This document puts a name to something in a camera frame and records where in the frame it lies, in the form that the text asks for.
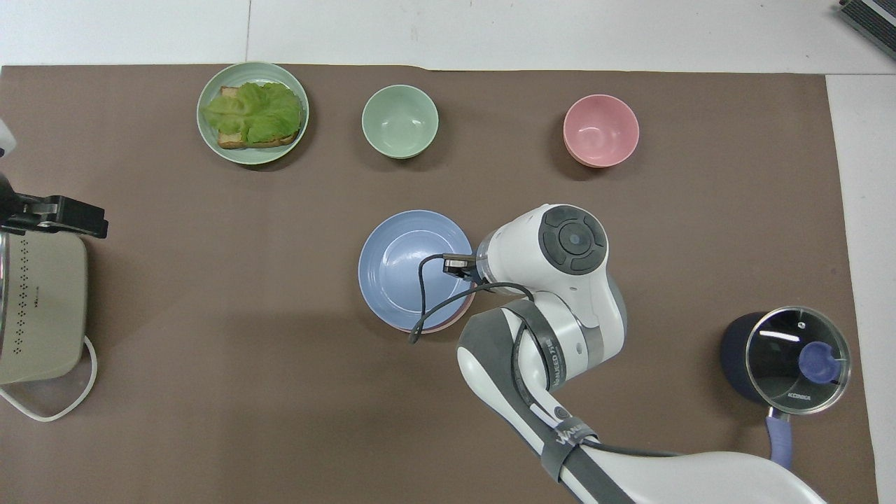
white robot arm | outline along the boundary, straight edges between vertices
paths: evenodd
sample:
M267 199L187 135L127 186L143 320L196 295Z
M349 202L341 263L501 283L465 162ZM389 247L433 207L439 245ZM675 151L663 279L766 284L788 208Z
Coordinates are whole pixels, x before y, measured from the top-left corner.
M607 451L550 395L622 348L625 305L607 274L608 257L597 219L565 204L543 205L487 237L477 253L482 281L520 284L534 292L534 302L512 301L464 327L457 358L473 392L582 502L823 502L794 474L758 456Z

toast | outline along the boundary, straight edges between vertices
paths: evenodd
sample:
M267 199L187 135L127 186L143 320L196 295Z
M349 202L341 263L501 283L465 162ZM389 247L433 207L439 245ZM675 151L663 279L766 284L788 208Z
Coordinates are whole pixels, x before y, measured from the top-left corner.
M230 86L221 86L221 96L237 96L237 89ZM243 136L240 132L236 132L230 135L224 135L222 132L218 132L218 145L221 149L264 149L267 147L280 147L281 145L289 145L296 140L296 136L298 135L298 131L293 133L290 136L284 136L282 138L274 138L269 142L257 142L257 143L246 143L243 142Z

blue plate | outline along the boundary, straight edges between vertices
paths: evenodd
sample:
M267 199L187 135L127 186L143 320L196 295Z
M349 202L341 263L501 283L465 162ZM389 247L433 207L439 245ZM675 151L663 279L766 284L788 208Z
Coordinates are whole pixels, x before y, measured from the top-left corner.
M383 221L370 233L358 260L358 283L367 306L386 324L409 331L420 318L420 261L443 253L472 253L461 228L444 215L408 210ZM442 273L438 259L423 266L423 280L426 309L472 287L471 282ZM451 323L469 305L465 304L469 297L435 312L424 330Z

white cord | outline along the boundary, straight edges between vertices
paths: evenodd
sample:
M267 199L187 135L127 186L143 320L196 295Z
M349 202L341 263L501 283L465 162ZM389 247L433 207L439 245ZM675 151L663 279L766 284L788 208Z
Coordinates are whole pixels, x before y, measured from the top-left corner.
M68 412L73 410L75 406L80 404L84 400L84 397L87 397L87 394L93 388L93 382L97 380L97 353L93 350L93 344L90 343L90 339L88 339L86 335L84 336L84 344L87 345L87 351L90 353L90 379L87 381L87 386L84 388L84 391L81 392L81 395L77 399L75 399L73 403L69 404L69 406L63 411L53 416L40 416L26 408L24 405L22 405L22 403L10 397L2 388L0 388L0 396L3 399L9 401L9 404L15 406L15 409L19 410L22 413L25 413L25 415L27 415L32 420L46 422L59 420L60 418L64 417Z

lettuce leaf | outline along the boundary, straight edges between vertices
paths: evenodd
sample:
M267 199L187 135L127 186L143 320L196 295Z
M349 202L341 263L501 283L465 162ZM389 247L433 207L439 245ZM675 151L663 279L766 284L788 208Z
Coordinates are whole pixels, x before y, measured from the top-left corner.
M245 83L235 98L216 97L201 111L211 127L225 135L239 132L246 143L290 136L302 123L298 98L281 83Z

